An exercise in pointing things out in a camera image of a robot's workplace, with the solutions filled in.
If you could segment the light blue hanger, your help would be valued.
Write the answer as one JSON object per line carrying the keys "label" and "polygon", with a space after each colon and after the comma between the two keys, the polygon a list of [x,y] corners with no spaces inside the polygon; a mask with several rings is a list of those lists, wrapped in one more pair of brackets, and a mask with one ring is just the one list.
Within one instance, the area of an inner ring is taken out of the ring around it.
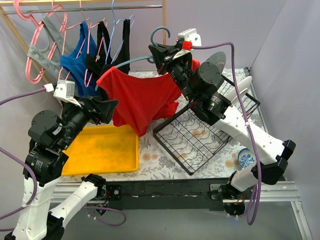
{"label": "light blue hanger", "polygon": [[[119,18],[117,19],[116,18],[116,13],[115,13],[115,0],[112,0],[111,2],[111,12],[112,12],[112,17],[113,17],[113,25],[112,25],[112,31],[111,31],[111,36],[109,37],[109,44],[108,44],[108,47],[107,47],[107,53],[106,53],[106,58],[105,58],[105,64],[108,63],[108,56],[109,54],[111,53],[111,47],[112,47],[112,43],[113,43],[113,36],[114,36],[114,33],[115,33],[115,30],[116,30],[116,26],[119,24],[119,22],[125,22],[127,19],[122,19],[122,18]],[[117,49],[116,53],[114,54],[111,60],[111,63],[113,63],[115,61],[115,59],[117,58],[117,56],[119,55],[120,51],[121,51],[121,48],[124,44],[124,40],[122,40],[121,44],[119,45],[119,48]]]}

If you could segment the grey-blue hanger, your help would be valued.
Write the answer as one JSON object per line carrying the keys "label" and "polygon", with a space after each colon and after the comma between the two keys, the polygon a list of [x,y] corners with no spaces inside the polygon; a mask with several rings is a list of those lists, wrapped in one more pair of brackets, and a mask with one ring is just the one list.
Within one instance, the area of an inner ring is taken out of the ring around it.
{"label": "grey-blue hanger", "polygon": [[[158,47],[158,46],[159,46],[159,44],[154,41],[154,35],[155,35],[156,32],[159,31],[159,30],[165,30],[166,33],[167,33],[168,38],[171,37],[171,32],[170,32],[170,30],[169,30],[166,26],[156,27],[156,28],[152,31],[151,35],[150,35],[150,42],[151,42],[151,44],[152,44],[154,47]],[[141,56],[141,57],[137,57],[137,58],[130,59],[130,60],[124,61],[124,62],[122,62],[122,63],[119,63],[119,64],[115,65],[115,67],[116,67],[116,68],[120,68],[120,67],[122,67],[122,66],[126,66],[126,65],[129,65],[129,64],[131,64],[131,63],[139,62],[139,61],[142,61],[142,60],[147,60],[149,63],[155,64],[155,61],[153,60],[153,58],[154,58],[154,57],[153,57],[152,55]]]}

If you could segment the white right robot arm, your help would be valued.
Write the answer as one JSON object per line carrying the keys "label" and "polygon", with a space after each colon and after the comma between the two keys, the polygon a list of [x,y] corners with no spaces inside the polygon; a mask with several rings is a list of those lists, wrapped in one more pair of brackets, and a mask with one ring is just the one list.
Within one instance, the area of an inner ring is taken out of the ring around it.
{"label": "white right robot arm", "polygon": [[230,135],[254,152],[255,163],[235,171],[216,193],[225,199],[237,199],[250,187],[259,199],[261,185],[275,185],[285,172],[288,160],[296,144],[292,140],[281,141],[261,130],[248,119],[238,84],[233,84],[235,96],[218,92],[226,81],[222,74],[226,55],[217,52],[209,61],[192,70],[192,54],[183,48],[184,41],[176,45],[152,43],[149,50],[160,75],[169,74],[188,104],[155,130],[159,131],[187,110],[191,110],[202,122]]}

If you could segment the red tank top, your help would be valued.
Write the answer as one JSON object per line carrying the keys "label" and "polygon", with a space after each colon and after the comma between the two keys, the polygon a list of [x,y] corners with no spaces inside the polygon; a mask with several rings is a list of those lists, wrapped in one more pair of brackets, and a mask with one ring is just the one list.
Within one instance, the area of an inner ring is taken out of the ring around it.
{"label": "red tank top", "polygon": [[113,66],[96,83],[106,91],[110,100],[118,101],[112,117],[113,125],[129,125],[139,137],[146,134],[153,120],[172,117],[182,95],[168,73],[136,77]]}

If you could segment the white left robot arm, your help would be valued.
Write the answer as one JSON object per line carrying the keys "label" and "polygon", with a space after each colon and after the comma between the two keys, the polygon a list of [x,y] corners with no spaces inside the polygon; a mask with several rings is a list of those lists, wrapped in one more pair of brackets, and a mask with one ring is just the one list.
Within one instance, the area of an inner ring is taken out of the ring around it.
{"label": "white left robot arm", "polygon": [[51,110],[37,113],[28,130],[29,152],[23,162],[24,191],[19,218],[8,229],[6,240],[60,240],[72,217],[88,201],[103,199],[106,180],[89,174],[78,189],[59,206],[50,209],[53,192],[68,160],[67,150],[88,122],[108,124],[118,100],[76,97],[64,104],[61,116]]}

